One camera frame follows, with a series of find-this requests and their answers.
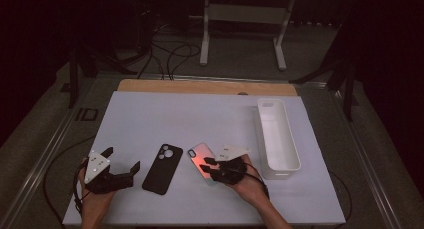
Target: smartphone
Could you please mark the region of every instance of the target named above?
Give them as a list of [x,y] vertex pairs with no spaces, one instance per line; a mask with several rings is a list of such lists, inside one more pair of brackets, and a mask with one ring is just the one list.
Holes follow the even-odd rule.
[[219,167],[218,165],[209,165],[205,162],[204,158],[206,157],[215,158],[215,155],[209,149],[209,147],[205,143],[200,143],[194,146],[193,148],[191,148],[190,150],[188,150],[187,154],[190,157],[191,161],[196,166],[197,170],[202,175],[202,177],[206,180],[206,183],[209,186],[216,184],[217,182],[212,179],[211,175],[209,173],[204,172],[202,168],[200,167],[200,165],[207,165],[211,169],[218,169]]
[[165,195],[180,162],[183,149],[163,144],[153,161],[142,184],[142,188],[159,195]]

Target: white plastic tray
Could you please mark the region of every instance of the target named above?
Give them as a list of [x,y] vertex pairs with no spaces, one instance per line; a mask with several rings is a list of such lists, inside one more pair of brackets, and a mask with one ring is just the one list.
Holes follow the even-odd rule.
[[256,129],[261,168],[266,179],[287,179],[300,169],[299,156],[282,100],[258,100]]

